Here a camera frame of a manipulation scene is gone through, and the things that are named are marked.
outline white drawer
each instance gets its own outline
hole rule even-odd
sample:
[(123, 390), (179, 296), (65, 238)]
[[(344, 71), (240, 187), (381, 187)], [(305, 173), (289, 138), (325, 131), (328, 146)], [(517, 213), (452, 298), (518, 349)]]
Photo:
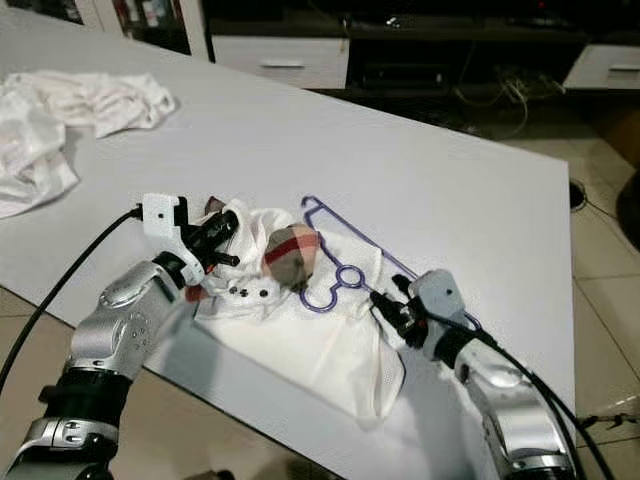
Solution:
[(349, 41), (213, 35), (216, 63), (301, 88), (344, 88)]
[(576, 89), (640, 89), (640, 47), (587, 45), (564, 86)]

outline cabinet door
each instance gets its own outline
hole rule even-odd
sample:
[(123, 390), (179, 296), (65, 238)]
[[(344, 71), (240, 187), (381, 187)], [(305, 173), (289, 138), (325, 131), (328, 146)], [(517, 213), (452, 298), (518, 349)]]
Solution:
[(49, 17), (102, 30), (93, 0), (7, 0), (10, 7), (31, 10)]
[(93, 0), (107, 32), (191, 54), (180, 0)]

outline gray robot arm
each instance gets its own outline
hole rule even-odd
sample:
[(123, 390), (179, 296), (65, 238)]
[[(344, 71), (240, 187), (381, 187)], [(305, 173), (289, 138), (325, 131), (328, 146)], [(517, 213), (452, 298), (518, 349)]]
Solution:
[(7, 479), (112, 478), (108, 464), (117, 452), (129, 387), (181, 289), (202, 280), (207, 267), (237, 265), (237, 257), (216, 251), (235, 232), (235, 214), (218, 213), (196, 227), (186, 224), (184, 202), (166, 196), (150, 200), (143, 216), (167, 222), (169, 233), (158, 234), (166, 250), (107, 287), (80, 323), (60, 379), (40, 394), (45, 414), (32, 423)]
[[(501, 479), (575, 479), (569, 448), (538, 389), (509, 360), (454, 325), (469, 317), (450, 272), (435, 270), (396, 284), (407, 304), (372, 293), (374, 305), (407, 343), (453, 369), (482, 416), (485, 440)], [(444, 323), (429, 319), (445, 319)]]

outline crumpled white cloth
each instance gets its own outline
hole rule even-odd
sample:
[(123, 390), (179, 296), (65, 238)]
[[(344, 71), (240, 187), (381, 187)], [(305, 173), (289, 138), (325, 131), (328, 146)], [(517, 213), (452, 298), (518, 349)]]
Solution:
[(95, 127), (96, 138), (128, 128), (153, 128), (176, 108), (151, 75), (56, 71), (14, 73), (6, 87), (30, 89), (53, 117), (72, 127)]
[(78, 177), (60, 153), (64, 124), (29, 89), (0, 85), (0, 218), (69, 190)]
[[(249, 211), (237, 200), (225, 209), (238, 216), (239, 228), (227, 253), (238, 255), (240, 265), (219, 265), (207, 276), (203, 287), (215, 296), (200, 303), (196, 324), (228, 347), (352, 415), (363, 427), (378, 424), (393, 406), (404, 367), (368, 311), (368, 293), (341, 288), (332, 311), (309, 311), (297, 294), (281, 289), (260, 270), (269, 235), (295, 223), (294, 218), (279, 209)], [(362, 268), (373, 288), (379, 285), (379, 249), (354, 238), (321, 233), (332, 253)], [(307, 289), (314, 305), (329, 302), (335, 271), (333, 263), (319, 252)]]

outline black wire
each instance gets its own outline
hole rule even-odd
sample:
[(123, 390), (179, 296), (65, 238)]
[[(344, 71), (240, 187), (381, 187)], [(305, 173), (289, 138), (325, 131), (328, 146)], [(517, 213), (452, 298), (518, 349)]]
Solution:
[(13, 343), (13, 346), (11, 347), (11, 351), (9, 352), (9, 355), (7, 355), (7, 358), (4, 361), (4, 365), (2, 365), (2, 370), (0, 371), (0, 395), (2, 395), (2, 389), (4, 388), (7, 378), (9, 377), (9, 372), (11, 371), (11, 367), (13, 366), (18, 356), (18, 353), (20, 353), (20, 349), (24, 345), (24, 342), (27, 340), (29, 333), (31, 333), (31, 330), (35, 326), (36, 322), (38, 321), (40, 316), (44, 313), (44, 311), (47, 309), (49, 304), (53, 301), (53, 299), (56, 297), (58, 292), (60, 292), (62, 287), (64, 287), (67, 281), (76, 272), (76, 270), (80, 267), (80, 265), (82, 265), (82, 263), (87, 259), (87, 257), (91, 254), (91, 252), (93, 252), (96, 249), (96, 247), (100, 245), (100, 243), (102, 243), (102, 241), (105, 238), (107, 238), (107, 236), (109, 236), (111, 232), (113, 232), (116, 228), (118, 228), (127, 219), (134, 218), (134, 217), (139, 219), (142, 218), (141, 207), (134, 208), (133, 210), (125, 213), (120, 218), (118, 218), (115, 222), (109, 225), (106, 228), (106, 230), (102, 232), (100, 236), (98, 236), (98, 238), (96, 238), (91, 243), (91, 245), (89, 245), (86, 248), (84, 252), (82, 252), (82, 254), (76, 259), (76, 261), (73, 262), (73, 265), (71, 265), (69, 269), (66, 272), (64, 272), (64, 275), (62, 275), (60, 280), (58, 280), (58, 283), (55, 284), (55, 286), (51, 289), (51, 291), (45, 297), (42, 303), (38, 306), (38, 308), (36, 308), (35, 312), (33, 312), (33, 315), (31, 315), (31, 317), (29, 318), (25, 326), (22, 328), (20, 335), (18, 335), (18, 338)]
[(482, 324), (480, 323), (480, 320), (478, 320), (476, 317), (474, 317), (473, 315), (471, 315), (469, 312), (464, 312), (464, 316), (467, 320), (469, 320), (474, 328), (478, 331), (478, 332), (483, 332), (484, 329), (482, 328)]
[[(564, 415), (571, 421), (571, 423), (573, 423), (573, 425), (576, 427), (576, 430), (578, 430), (578, 432), (580, 433), (580, 436), (582, 436), (582, 438), (584, 439), (585, 443), (587, 444), (587, 447), (589, 447), (589, 450), (591, 451), (591, 454), (593, 455), (593, 457), (595, 458), (596, 462), (598, 463), (598, 466), (600, 467), (600, 470), (604, 474), (605, 479), (606, 480), (615, 480), (615, 477), (613, 476), (613, 473), (611, 472), (611, 469), (609, 468), (609, 465), (607, 465), (606, 460), (602, 456), (602, 453), (600, 453), (600, 450), (598, 449), (598, 446), (596, 445), (596, 443), (591, 438), (591, 435), (589, 434), (589, 432), (587, 432), (586, 428), (584, 428), (582, 426), (582, 424), (576, 418), (576, 416), (573, 414), (571, 409), (569, 409), (569, 407), (567, 407), (567, 405), (562, 401), (562, 399), (560, 399), (560, 397), (558, 397), (558, 395), (553, 390), (551, 390), (551, 388), (540, 377), (538, 377), (532, 371), (528, 370), (524, 365), (522, 365), (518, 360), (516, 360), (516, 358), (513, 357), (513, 355), (511, 355), (505, 349), (500, 347), (495, 342), (493, 337), (488, 335), (486, 332), (475, 332), (475, 331), (473, 331), (473, 330), (471, 330), (471, 329), (469, 329), (469, 328), (467, 328), (467, 327), (465, 327), (463, 325), (460, 325), (460, 324), (458, 324), (456, 322), (452, 322), (451, 320), (447, 320), (445, 318), (435, 318), (435, 317), (429, 317), (429, 318), (431, 320), (436, 321), (436, 322), (439, 322), (439, 323), (442, 323), (444, 325), (447, 325), (447, 326), (449, 326), (451, 328), (455, 328), (455, 329), (458, 329), (458, 330), (466, 332), (467, 334), (469, 334), (472, 337), (480, 340), (482, 343), (487, 345), (489, 348), (495, 350), (497, 353), (502, 355), (508, 361), (513, 363), (516, 366), (516, 368), (525, 377), (527, 377), (529, 379), (529, 381), (531, 381), (533, 386), (535, 386), (540, 391), (540, 394), (544, 397), (544, 399), (547, 401), (547, 403), (550, 406), (551, 406), (551, 403), (555, 403), (558, 407), (560, 407), (560, 410), (562, 410), (562, 413), (564, 413)], [(558, 420), (560, 421), (559, 423), (564, 424), (564, 421), (561, 418), (558, 418)], [(568, 431), (566, 430), (566, 425), (562, 429), (563, 435), (564, 435), (565, 432), (567, 433), (567, 437), (565, 438), (565, 441), (567, 442), (568, 445), (573, 446), (573, 440), (568, 435)], [(580, 458), (578, 457), (577, 452), (575, 451), (575, 447), (571, 448), (571, 454), (573, 454), (573, 452), (575, 452), (575, 458), (573, 459), (573, 461), (574, 461), (574, 465), (576, 467), (576, 473), (582, 472), (582, 474), (584, 475), (584, 469), (582, 467), (582, 463), (580, 462)]]
[(569, 449), (569, 455), (571, 456), (571, 459), (573, 460), (573, 465), (575, 466), (575, 469), (576, 469), (576, 477), (578, 478), (578, 480), (586, 480), (587, 475), (584, 473), (584, 467), (582, 466), (582, 461), (580, 461), (580, 457), (578, 456), (578, 450), (576, 449), (576, 446), (573, 442), (573, 438), (571, 438), (571, 434), (569, 433), (567, 424), (565, 423), (565, 421), (562, 418), (562, 415), (558, 411), (557, 405), (554, 402), (550, 402), (549, 398), (546, 395), (543, 395), (542, 393), (541, 395), (547, 402), (547, 405), (549, 405), (549, 409), (553, 413), (553, 416), (555, 417), (558, 423), (558, 427), (560, 427), (560, 433), (562, 434), (562, 438), (564, 438), (564, 441), (567, 444), (567, 448)]
[(600, 208), (599, 206), (597, 206), (595, 203), (592, 203), (591, 200), (589, 200), (588, 197), (585, 196), (586, 202), (591, 205), (593, 208), (595, 208), (596, 210), (598, 210), (601, 213), (604, 213), (607, 217), (613, 218), (616, 222), (618, 221), (618, 219), (615, 217), (615, 215), (610, 214), (609, 212), (607, 212), (604, 208)]

